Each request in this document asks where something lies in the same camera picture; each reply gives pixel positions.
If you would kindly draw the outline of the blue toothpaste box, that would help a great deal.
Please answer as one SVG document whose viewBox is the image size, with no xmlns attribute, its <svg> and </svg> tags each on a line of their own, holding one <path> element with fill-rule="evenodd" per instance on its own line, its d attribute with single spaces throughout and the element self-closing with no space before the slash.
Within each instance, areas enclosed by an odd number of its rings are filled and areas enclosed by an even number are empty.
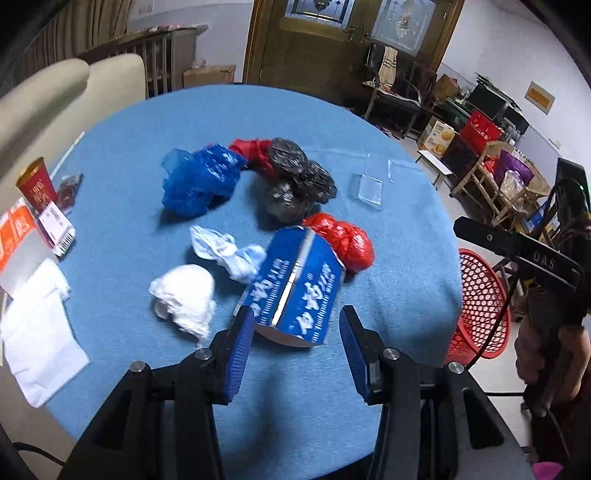
<svg viewBox="0 0 591 480">
<path fill-rule="evenodd" d="M 345 275 L 324 238 L 308 227 L 285 227 L 274 233 L 238 306 L 249 306 L 256 331 L 277 344 L 322 345 Z"/>
</svg>

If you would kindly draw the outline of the clear plastic packaging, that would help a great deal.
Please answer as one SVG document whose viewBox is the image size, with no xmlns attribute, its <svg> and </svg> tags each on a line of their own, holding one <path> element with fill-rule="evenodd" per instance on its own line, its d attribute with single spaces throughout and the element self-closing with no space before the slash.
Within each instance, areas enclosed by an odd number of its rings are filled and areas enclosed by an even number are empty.
<svg viewBox="0 0 591 480">
<path fill-rule="evenodd" d="M 394 182 L 393 159 L 382 154 L 367 154 L 359 172 L 352 176 L 351 195 L 359 201 L 377 210 L 383 210 L 386 191 Z"/>
</svg>

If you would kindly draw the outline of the red mesh waste basket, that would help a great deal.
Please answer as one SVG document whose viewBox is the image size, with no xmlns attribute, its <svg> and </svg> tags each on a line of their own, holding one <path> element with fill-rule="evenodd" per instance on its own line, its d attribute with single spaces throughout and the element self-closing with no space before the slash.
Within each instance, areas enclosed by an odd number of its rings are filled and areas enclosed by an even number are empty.
<svg viewBox="0 0 591 480">
<path fill-rule="evenodd" d="M 484 258 L 460 249 L 462 309 L 445 362 L 468 365 L 493 331 L 506 301 L 504 284 Z"/>
</svg>

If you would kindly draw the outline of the white crumpled tissue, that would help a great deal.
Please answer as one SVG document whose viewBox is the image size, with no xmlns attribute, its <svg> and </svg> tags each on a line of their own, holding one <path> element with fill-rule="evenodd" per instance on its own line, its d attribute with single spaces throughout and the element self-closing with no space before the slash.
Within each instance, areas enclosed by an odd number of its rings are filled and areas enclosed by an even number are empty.
<svg viewBox="0 0 591 480">
<path fill-rule="evenodd" d="M 204 267 L 186 264 L 154 279 L 148 288 L 155 315 L 204 341 L 211 334 L 215 282 Z"/>
</svg>

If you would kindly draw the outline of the white-blue crumpled bag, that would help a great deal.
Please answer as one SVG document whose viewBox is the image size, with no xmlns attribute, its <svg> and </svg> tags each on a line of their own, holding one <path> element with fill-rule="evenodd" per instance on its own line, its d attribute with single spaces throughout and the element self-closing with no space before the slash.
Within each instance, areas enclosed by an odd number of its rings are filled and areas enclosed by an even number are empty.
<svg viewBox="0 0 591 480">
<path fill-rule="evenodd" d="M 189 231 L 194 254 L 198 258 L 214 261 L 228 272 L 233 281 L 249 284 L 266 260 L 266 250 L 262 246 L 249 244 L 238 247 L 231 234 L 198 225 L 191 226 Z"/>
</svg>

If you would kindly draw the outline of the red plastic bag ball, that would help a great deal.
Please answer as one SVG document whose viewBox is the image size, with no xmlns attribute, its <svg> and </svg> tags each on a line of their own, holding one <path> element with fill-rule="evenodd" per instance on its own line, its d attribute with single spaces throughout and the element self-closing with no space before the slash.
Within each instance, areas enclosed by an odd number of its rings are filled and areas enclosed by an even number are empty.
<svg viewBox="0 0 591 480">
<path fill-rule="evenodd" d="M 367 232 L 355 224 L 318 212 L 305 218 L 304 227 L 325 239 L 349 272 L 367 270 L 375 261 L 373 242 Z"/>
</svg>

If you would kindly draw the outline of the small white stool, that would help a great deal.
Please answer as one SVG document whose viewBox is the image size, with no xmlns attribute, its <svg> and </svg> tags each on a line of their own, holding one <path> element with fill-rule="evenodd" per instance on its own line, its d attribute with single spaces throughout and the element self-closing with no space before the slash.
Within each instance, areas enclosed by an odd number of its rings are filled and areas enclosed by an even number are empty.
<svg viewBox="0 0 591 480">
<path fill-rule="evenodd" d="M 416 163 L 420 161 L 425 162 L 430 168 L 436 172 L 436 177 L 432 182 L 435 190 L 438 191 L 444 180 L 453 174 L 453 172 L 432 152 L 429 150 L 419 150 Z"/>
</svg>

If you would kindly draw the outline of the white flat napkin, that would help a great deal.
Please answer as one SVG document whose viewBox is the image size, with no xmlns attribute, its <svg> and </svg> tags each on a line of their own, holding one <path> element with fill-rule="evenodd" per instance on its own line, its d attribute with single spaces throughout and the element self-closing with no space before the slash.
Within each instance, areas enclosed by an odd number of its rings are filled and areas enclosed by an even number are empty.
<svg viewBox="0 0 591 480">
<path fill-rule="evenodd" d="M 89 364 L 64 309 L 69 292 L 56 262 L 46 259 L 19 287 L 1 321 L 5 359 L 33 408 L 43 406 Z"/>
</svg>

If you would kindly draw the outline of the yellow white snack carton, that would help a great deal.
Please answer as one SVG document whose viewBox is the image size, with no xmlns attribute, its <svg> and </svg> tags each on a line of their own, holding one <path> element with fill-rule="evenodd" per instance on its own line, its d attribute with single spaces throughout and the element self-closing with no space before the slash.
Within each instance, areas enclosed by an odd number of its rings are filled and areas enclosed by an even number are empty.
<svg viewBox="0 0 591 480">
<path fill-rule="evenodd" d="M 441 159 L 456 134 L 453 127 L 433 116 L 418 140 L 418 149 L 427 150 Z"/>
</svg>

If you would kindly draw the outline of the small white barcode box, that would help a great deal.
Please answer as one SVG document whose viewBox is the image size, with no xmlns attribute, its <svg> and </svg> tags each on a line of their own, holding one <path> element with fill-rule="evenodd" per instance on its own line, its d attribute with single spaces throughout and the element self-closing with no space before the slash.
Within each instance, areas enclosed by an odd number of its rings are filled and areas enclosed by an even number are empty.
<svg viewBox="0 0 591 480">
<path fill-rule="evenodd" d="M 57 257 L 67 254 L 76 240 L 76 231 L 69 219 L 54 202 L 50 202 L 38 217 L 41 227 Z"/>
</svg>

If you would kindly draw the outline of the orange white carton box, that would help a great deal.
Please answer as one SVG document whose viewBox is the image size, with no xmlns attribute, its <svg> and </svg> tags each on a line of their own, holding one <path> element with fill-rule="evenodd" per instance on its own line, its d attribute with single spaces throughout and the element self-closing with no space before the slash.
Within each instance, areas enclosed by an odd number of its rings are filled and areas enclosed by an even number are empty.
<svg viewBox="0 0 591 480">
<path fill-rule="evenodd" d="M 13 298 L 46 259 L 54 260 L 55 256 L 20 197 L 1 216 L 1 289 Z"/>
</svg>

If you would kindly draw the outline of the red plastic bag behind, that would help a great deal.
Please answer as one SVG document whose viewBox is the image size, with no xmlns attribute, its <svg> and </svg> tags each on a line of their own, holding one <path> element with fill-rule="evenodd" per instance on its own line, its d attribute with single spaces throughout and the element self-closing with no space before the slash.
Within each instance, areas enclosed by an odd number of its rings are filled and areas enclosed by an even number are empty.
<svg viewBox="0 0 591 480">
<path fill-rule="evenodd" d="M 273 179 L 273 164 L 270 162 L 270 140 L 242 140 L 236 139 L 229 145 L 229 149 L 246 160 L 246 168 L 259 172 L 267 179 Z"/>
</svg>

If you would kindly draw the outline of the red paper cup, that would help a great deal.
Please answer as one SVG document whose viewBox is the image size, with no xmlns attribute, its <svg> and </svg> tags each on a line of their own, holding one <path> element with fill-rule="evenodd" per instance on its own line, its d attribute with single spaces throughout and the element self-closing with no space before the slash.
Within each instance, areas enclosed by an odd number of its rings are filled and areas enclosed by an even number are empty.
<svg viewBox="0 0 591 480">
<path fill-rule="evenodd" d="M 39 157 L 23 169 L 16 187 L 37 213 L 42 213 L 58 199 L 43 157 Z"/>
</svg>

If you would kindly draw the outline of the cardboard box by radiator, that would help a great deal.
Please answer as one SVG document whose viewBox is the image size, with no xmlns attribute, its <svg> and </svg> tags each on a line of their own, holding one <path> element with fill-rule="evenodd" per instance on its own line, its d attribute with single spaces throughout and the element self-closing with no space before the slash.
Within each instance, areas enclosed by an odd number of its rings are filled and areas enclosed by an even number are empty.
<svg viewBox="0 0 591 480">
<path fill-rule="evenodd" d="M 185 89 L 205 85 L 228 85 L 235 83 L 235 65 L 209 65 L 191 68 L 183 73 Z"/>
</svg>

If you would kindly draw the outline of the wooden door with glass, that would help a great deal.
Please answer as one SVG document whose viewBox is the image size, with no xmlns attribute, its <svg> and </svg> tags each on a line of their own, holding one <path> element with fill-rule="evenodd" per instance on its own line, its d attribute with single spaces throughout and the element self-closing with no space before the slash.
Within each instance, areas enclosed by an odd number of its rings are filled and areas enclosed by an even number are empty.
<svg viewBox="0 0 591 480">
<path fill-rule="evenodd" d="M 372 45 L 398 52 L 398 74 L 438 69 L 461 1 L 256 1 L 243 81 L 335 104 L 365 94 Z"/>
</svg>

